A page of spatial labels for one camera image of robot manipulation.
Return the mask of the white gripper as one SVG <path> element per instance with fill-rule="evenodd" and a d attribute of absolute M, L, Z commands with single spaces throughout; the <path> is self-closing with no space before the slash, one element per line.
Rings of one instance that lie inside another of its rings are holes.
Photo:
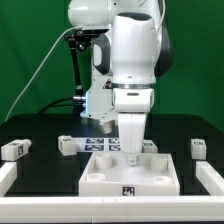
<path fill-rule="evenodd" d="M 127 154 L 140 154 L 147 116 L 144 113 L 119 113 L 118 129 L 121 150 Z M 128 163 L 137 164 L 137 156 L 129 155 Z"/>

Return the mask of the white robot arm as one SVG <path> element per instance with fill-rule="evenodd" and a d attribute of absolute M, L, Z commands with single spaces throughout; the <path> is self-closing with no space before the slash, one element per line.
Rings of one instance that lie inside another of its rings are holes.
<path fill-rule="evenodd" d="M 173 60 L 165 12 L 165 0 L 71 0 L 68 7 L 80 42 L 92 47 L 92 83 L 81 117 L 106 133 L 117 123 L 131 165 L 142 152 L 152 85 Z"/>

